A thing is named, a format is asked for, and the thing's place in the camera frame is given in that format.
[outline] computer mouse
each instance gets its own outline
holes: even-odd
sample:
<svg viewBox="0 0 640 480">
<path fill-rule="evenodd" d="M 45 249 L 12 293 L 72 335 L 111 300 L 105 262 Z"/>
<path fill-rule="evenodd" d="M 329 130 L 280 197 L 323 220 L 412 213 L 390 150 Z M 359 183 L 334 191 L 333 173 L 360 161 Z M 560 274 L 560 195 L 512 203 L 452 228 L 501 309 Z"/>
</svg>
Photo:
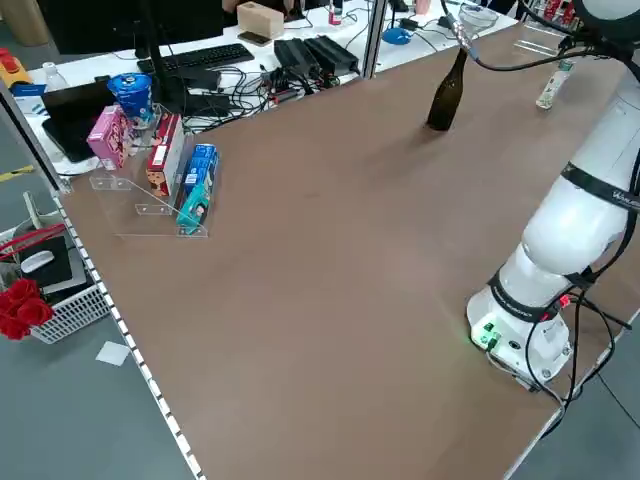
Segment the computer mouse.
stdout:
<svg viewBox="0 0 640 480">
<path fill-rule="evenodd" d="M 392 45 L 406 45 L 411 41 L 411 35 L 404 28 L 390 28 L 382 34 L 382 40 Z"/>
<path fill-rule="evenodd" d="M 20 268 L 24 273 L 31 273 L 41 267 L 44 267 L 46 264 L 51 263 L 54 258 L 53 253 L 49 250 L 41 250 L 38 253 L 34 253 L 29 258 L 25 258 L 20 264 Z"/>
</svg>

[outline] computer monitor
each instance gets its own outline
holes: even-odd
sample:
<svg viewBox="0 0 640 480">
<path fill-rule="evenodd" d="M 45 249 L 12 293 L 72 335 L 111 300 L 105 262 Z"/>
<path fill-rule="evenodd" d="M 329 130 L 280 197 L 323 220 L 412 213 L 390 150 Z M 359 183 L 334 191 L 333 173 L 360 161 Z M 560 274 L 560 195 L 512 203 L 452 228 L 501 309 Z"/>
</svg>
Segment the computer monitor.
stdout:
<svg viewBox="0 0 640 480">
<path fill-rule="evenodd" d="M 147 37 L 137 0 L 38 0 L 61 54 L 144 49 Z M 180 43 L 222 35 L 221 0 L 151 0 L 158 43 Z"/>
</svg>

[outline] white robotic arm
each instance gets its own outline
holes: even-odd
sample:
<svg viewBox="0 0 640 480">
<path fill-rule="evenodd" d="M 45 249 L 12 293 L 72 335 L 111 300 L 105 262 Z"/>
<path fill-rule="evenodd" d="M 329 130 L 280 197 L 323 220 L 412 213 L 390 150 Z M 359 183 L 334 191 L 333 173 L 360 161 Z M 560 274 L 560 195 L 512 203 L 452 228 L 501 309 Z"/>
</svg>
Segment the white robotic arm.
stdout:
<svg viewBox="0 0 640 480">
<path fill-rule="evenodd" d="M 586 26 L 626 47 L 640 40 L 637 0 L 578 0 Z M 640 63 L 636 54 L 634 63 Z M 627 72 L 606 113 L 571 166 L 628 191 L 640 151 L 640 88 Z M 572 354 L 557 300 L 625 231 L 627 209 L 560 176 L 529 221 L 521 243 L 467 305 L 471 338 L 528 387 L 553 378 Z"/>
</svg>

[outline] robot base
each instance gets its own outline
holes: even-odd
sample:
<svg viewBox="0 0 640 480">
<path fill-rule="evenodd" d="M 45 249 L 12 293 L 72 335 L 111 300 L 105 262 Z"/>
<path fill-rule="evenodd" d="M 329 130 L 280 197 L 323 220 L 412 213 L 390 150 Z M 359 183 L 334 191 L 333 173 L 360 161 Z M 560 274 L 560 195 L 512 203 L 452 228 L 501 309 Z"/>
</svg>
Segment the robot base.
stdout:
<svg viewBox="0 0 640 480">
<path fill-rule="evenodd" d="M 527 388 L 539 389 L 531 378 L 525 358 L 532 323 L 507 313 L 495 301 L 489 287 L 471 297 L 467 304 L 467 320 L 473 343 L 486 351 L 494 340 L 491 355 L 513 370 Z M 529 343 L 529 364 L 539 382 L 545 383 L 555 377 L 572 353 L 569 329 L 560 314 L 538 324 Z"/>
</svg>

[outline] red roses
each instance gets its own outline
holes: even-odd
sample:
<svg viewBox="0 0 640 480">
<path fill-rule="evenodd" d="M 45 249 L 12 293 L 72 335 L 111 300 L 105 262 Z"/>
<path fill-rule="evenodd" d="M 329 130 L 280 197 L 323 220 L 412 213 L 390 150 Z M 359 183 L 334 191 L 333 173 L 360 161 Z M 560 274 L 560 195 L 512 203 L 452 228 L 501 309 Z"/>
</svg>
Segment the red roses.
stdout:
<svg viewBox="0 0 640 480">
<path fill-rule="evenodd" d="M 21 278 L 0 293 L 0 333 L 11 340 L 22 340 L 31 327 L 51 320 L 53 309 L 40 298 L 36 282 Z"/>
</svg>

